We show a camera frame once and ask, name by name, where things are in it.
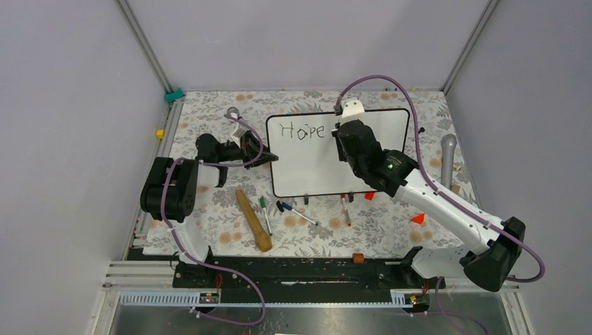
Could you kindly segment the white whiteboard black frame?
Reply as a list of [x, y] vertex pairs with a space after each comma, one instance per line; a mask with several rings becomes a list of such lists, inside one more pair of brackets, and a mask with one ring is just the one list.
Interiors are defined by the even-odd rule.
[[331, 112], [277, 114], [266, 120], [272, 190], [278, 198], [366, 193], [371, 188], [340, 161]]

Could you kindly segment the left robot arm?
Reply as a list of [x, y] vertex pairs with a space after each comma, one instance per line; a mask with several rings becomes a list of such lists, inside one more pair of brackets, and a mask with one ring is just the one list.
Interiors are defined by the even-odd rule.
[[195, 224], [185, 221], [195, 208], [197, 188], [221, 188], [229, 167], [255, 168], [277, 161], [258, 134], [244, 131], [224, 143], [207, 133], [195, 141], [193, 159], [156, 157], [140, 194], [140, 208], [165, 223], [179, 250], [179, 260], [192, 264], [190, 278], [201, 287], [216, 280], [216, 267], [206, 259], [211, 248]]

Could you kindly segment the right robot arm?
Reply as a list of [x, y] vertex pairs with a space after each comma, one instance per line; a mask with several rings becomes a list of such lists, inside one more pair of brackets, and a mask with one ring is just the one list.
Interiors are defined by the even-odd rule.
[[373, 190], [417, 207], [463, 243], [461, 251], [418, 251], [400, 269], [404, 284], [416, 288], [428, 278], [464, 274], [476, 286], [497, 292], [519, 258], [526, 232], [516, 217], [502, 220], [474, 207], [427, 174], [399, 150], [383, 149], [372, 129], [360, 120], [332, 131], [341, 161]]

